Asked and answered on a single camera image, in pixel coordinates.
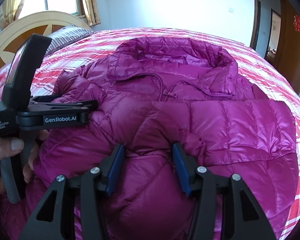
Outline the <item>red paper door decoration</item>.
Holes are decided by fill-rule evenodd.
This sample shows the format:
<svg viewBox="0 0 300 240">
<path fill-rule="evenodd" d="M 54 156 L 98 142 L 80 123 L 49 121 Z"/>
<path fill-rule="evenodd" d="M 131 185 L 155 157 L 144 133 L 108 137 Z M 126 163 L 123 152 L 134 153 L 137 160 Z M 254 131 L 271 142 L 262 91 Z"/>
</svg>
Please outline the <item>red paper door decoration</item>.
<svg viewBox="0 0 300 240">
<path fill-rule="evenodd" d="M 294 15 L 293 26 L 294 26 L 295 31 L 300 33 L 300 16 L 299 15 Z"/>
</svg>

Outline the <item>striped grey pillow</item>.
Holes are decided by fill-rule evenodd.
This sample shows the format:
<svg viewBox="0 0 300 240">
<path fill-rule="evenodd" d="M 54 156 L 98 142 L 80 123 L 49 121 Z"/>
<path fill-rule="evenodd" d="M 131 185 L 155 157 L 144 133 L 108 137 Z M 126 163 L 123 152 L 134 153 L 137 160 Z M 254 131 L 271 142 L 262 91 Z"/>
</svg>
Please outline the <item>striped grey pillow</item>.
<svg viewBox="0 0 300 240">
<path fill-rule="evenodd" d="M 51 33 L 48 37 L 52 39 L 45 55 L 50 55 L 68 45 L 71 45 L 83 38 L 93 34 L 92 30 L 77 27 L 75 25 L 67 25 L 61 29 Z"/>
</svg>

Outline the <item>cream wooden headboard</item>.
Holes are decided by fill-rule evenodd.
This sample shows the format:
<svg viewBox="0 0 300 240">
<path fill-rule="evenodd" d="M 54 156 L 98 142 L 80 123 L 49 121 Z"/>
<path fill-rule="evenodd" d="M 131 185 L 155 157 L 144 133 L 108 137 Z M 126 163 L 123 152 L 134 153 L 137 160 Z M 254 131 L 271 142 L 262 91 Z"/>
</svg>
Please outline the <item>cream wooden headboard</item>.
<svg viewBox="0 0 300 240">
<path fill-rule="evenodd" d="M 60 11 L 37 12 L 13 22 L 0 33 L 0 69 L 32 34 L 47 36 L 67 25 L 91 30 L 80 18 Z"/>
</svg>

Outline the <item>yellow curtain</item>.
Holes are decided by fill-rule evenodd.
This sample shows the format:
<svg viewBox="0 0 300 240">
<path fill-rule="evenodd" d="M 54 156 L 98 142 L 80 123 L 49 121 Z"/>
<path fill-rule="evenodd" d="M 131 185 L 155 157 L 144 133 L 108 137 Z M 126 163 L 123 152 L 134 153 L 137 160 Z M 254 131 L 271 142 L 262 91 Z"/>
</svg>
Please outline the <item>yellow curtain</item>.
<svg viewBox="0 0 300 240">
<path fill-rule="evenodd" d="M 101 23 L 96 0 L 83 0 L 83 9 L 89 26 Z"/>
<path fill-rule="evenodd" d="M 0 29 L 15 22 L 23 9 L 24 0 L 4 0 L 0 6 Z"/>
</svg>

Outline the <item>right yellow curtain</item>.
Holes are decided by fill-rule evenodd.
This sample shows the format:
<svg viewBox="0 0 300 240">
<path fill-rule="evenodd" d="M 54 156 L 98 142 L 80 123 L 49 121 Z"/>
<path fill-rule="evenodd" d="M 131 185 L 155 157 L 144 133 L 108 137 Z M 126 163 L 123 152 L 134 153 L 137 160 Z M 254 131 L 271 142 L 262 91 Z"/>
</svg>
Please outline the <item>right yellow curtain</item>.
<svg viewBox="0 0 300 240">
<path fill-rule="evenodd" d="M 89 26 L 101 23 L 96 0 L 83 0 L 83 9 Z"/>
</svg>

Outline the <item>brown wooden door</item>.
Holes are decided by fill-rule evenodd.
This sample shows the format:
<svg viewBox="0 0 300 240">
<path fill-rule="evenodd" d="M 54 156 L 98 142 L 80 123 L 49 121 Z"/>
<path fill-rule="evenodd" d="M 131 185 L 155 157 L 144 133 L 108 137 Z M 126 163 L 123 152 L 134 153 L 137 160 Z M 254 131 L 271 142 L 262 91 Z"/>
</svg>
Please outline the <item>brown wooden door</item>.
<svg viewBox="0 0 300 240">
<path fill-rule="evenodd" d="M 277 70 L 294 91 L 300 93 L 300 33 L 295 31 L 294 15 L 299 15 L 289 0 L 283 1 L 281 9 L 281 30 L 278 45 Z"/>
</svg>

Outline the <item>left yellow curtain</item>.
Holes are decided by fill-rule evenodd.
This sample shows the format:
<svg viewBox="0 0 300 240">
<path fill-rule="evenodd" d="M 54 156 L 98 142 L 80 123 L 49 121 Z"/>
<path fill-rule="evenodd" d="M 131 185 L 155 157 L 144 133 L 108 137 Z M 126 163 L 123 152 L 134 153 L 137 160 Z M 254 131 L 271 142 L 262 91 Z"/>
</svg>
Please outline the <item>left yellow curtain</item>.
<svg viewBox="0 0 300 240">
<path fill-rule="evenodd" d="M 23 9 L 24 0 L 4 0 L 0 6 L 0 29 L 15 22 Z"/>
</svg>

